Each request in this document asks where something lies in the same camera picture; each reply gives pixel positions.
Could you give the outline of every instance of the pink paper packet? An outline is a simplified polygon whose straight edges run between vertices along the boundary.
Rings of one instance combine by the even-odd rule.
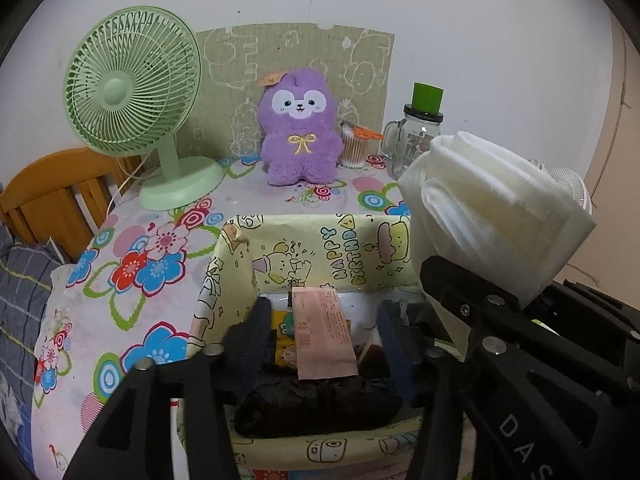
[[[295,286],[291,304],[296,327],[298,378],[357,375],[351,334],[335,289]]]

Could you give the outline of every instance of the fan stand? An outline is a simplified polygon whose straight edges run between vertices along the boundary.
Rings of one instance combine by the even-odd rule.
[[[151,211],[167,211],[185,206],[218,187],[225,170],[206,156],[178,158],[174,136],[160,139],[160,168],[140,188],[140,205]]]

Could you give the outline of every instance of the purple plush toy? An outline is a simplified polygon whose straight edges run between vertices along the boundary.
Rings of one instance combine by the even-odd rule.
[[[258,106],[258,122],[265,133],[261,155],[269,165],[269,184],[335,180],[342,152],[342,139],[334,131],[337,113],[324,76],[317,70],[286,73],[279,83],[267,87]]]

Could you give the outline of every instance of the open box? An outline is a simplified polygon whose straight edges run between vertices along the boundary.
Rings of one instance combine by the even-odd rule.
[[[213,251],[191,325],[187,357],[220,342],[260,294],[292,286],[338,292],[415,285],[409,219],[372,215],[237,216]],[[185,445],[182,410],[178,436]],[[325,469],[392,459],[414,448],[420,417],[370,431],[249,439],[229,433],[236,462],[259,470]]]

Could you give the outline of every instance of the screw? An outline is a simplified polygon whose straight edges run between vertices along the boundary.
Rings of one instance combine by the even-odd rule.
[[[208,343],[202,353],[209,357],[213,357],[216,355],[222,355],[225,352],[225,347],[223,347],[219,343]]]
[[[424,353],[432,359],[440,359],[441,357],[444,357],[445,351],[439,346],[431,346],[427,348]]]
[[[629,389],[632,392],[640,392],[640,384],[633,377],[629,376],[626,378],[626,384],[628,384]]]
[[[156,362],[151,357],[143,357],[135,364],[137,370],[149,370]]]
[[[492,335],[482,339],[482,346],[489,354],[500,355],[507,351],[507,343]]]
[[[497,305],[497,306],[504,305],[504,300],[503,300],[503,298],[501,298],[500,296],[496,296],[495,294],[489,294],[489,295],[486,297],[486,300],[487,300],[489,303],[493,303],[494,305]]]

